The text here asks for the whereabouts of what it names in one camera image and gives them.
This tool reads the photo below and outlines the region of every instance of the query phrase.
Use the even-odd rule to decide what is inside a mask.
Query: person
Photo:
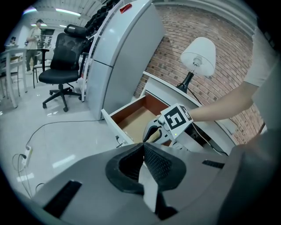
[[[32,28],[29,32],[28,38],[26,41],[27,44],[27,51],[26,51],[26,71],[27,74],[32,74],[30,69],[30,59],[33,59],[33,64],[36,64],[35,56],[37,55],[37,43],[40,40],[41,30],[40,26],[43,23],[42,19],[36,21],[36,27]]]
[[[11,38],[10,44],[16,44],[16,37],[12,37],[12,38]]]
[[[190,110],[189,113],[194,121],[231,118],[252,106],[253,94],[279,63],[279,55],[270,46],[258,27],[255,29],[252,39],[252,65],[244,82],[216,102]]]

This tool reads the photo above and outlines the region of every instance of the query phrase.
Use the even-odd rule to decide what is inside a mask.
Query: black office chair
[[[75,25],[68,25],[65,28],[65,33],[60,33],[57,37],[56,47],[54,50],[54,57],[50,65],[50,69],[45,71],[45,53],[48,49],[39,49],[42,51],[42,68],[43,72],[39,75],[39,81],[43,83],[58,84],[58,90],[50,90],[50,97],[43,102],[43,108],[45,109],[46,103],[54,98],[61,96],[65,105],[64,111],[68,111],[68,107],[65,101],[65,95],[76,95],[81,100],[81,94],[72,92],[70,87],[63,88],[63,84],[70,85],[70,82],[77,81],[82,74],[83,65],[87,53],[82,53],[86,38],[86,28]],[[83,55],[81,63],[80,73],[79,70],[79,57]]]

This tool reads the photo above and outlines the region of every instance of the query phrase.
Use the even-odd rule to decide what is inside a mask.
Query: chair armrest
[[[89,55],[89,53],[83,52],[81,55],[83,55],[83,59],[82,59],[82,62],[81,62],[81,68],[80,68],[80,72],[79,72],[79,78],[80,78],[81,75],[82,75],[82,71],[83,71],[85,59],[86,59],[86,56]]]
[[[41,51],[42,52],[42,69],[43,69],[43,71],[45,71],[45,53],[47,51],[50,51],[50,50],[46,49],[46,48],[38,48],[37,51]]]

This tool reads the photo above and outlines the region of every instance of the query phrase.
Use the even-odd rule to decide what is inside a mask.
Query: black lamp base
[[[187,93],[187,87],[191,79],[193,78],[194,74],[192,72],[189,72],[184,81],[177,85],[177,88],[183,91],[184,93]]]

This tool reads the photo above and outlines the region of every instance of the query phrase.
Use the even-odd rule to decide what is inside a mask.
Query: open drawer
[[[169,106],[154,96],[146,93],[144,96],[118,109],[112,114],[102,109],[104,119],[122,146],[142,142],[147,123],[156,118],[160,112]]]

